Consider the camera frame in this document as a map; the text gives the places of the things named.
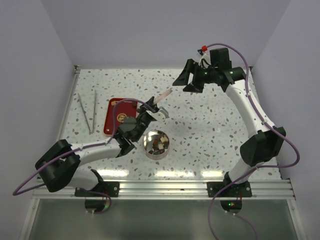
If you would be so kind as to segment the dark brown chocolate piece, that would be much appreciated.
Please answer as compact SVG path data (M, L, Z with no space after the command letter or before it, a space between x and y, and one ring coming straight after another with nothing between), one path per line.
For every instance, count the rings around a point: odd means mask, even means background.
M158 144L158 141L155 139L152 143L153 146L156 146Z

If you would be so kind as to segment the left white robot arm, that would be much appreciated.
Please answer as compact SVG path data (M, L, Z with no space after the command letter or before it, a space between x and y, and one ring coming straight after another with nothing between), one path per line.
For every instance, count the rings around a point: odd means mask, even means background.
M120 158L130 153L155 121L159 108L154 97L142 102L136 117L128 117L107 139L85 144L71 144L66 139L58 140L36 163L36 173L51 193L65 187L79 188L92 196L107 193L106 183L95 169L81 166L103 159Z

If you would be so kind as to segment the round silver tin lid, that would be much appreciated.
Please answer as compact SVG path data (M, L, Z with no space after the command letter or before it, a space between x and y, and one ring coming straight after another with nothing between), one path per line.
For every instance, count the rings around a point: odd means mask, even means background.
M162 101L163 99L165 99L168 95L170 95L172 93L172 89L167 89L165 92L161 93L159 96L155 97L153 100L153 104L156 105L158 104L160 101Z

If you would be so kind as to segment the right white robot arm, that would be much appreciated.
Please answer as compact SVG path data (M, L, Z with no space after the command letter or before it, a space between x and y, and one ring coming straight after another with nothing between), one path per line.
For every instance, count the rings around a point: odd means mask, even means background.
M206 84L216 84L237 108L248 132L248 139L240 146L240 159L224 176L223 192L235 196L251 171L276 157L283 145L286 131L276 127L263 111L249 85L249 67L233 67L229 50L217 48L207 55L199 51L198 62L188 59L173 82L183 86L184 92L202 93Z

